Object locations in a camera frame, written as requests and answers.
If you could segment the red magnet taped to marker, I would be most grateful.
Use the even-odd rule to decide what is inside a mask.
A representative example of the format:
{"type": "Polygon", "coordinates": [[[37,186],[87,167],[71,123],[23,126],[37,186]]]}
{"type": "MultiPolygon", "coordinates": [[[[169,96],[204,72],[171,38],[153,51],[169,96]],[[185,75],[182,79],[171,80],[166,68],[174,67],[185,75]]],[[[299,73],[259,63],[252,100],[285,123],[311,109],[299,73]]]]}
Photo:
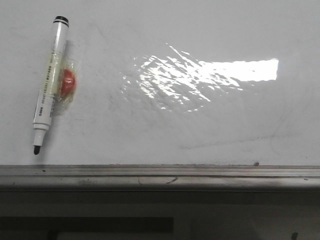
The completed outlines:
{"type": "Polygon", "coordinates": [[[74,73],[70,69],[63,69],[60,78],[60,95],[63,97],[70,94],[75,88],[75,83],[76,77],[74,73]]]}

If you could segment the white black whiteboard marker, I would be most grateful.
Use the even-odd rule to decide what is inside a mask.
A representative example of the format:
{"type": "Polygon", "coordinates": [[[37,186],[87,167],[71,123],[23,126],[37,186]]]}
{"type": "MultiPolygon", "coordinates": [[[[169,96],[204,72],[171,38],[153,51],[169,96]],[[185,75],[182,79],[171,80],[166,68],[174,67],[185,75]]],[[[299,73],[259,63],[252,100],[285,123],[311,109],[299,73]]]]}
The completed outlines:
{"type": "Polygon", "coordinates": [[[46,133],[52,124],[68,31],[69,20],[64,16],[56,16],[52,23],[52,44],[47,57],[33,118],[33,153],[35,155],[40,153],[46,133]]]}

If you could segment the white whiteboard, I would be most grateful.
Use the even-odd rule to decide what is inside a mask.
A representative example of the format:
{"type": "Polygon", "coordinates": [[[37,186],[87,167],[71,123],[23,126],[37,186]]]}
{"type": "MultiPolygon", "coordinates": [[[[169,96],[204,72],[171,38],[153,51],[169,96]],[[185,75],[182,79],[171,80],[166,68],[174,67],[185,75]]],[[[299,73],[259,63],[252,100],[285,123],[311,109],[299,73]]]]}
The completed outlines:
{"type": "Polygon", "coordinates": [[[0,162],[318,165],[319,1],[1,1],[0,162]],[[34,155],[56,16],[76,89],[34,155]]]}

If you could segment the aluminium whiteboard frame rail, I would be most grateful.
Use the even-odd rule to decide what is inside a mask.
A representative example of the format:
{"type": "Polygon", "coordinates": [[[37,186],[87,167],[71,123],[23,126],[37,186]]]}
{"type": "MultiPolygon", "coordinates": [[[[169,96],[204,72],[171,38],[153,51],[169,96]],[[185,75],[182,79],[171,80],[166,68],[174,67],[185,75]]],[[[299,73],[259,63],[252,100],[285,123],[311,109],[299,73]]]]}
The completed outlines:
{"type": "Polygon", "coordinates": [[[317,191],[318,166],[2,165],[2,191],[317,191]]]}

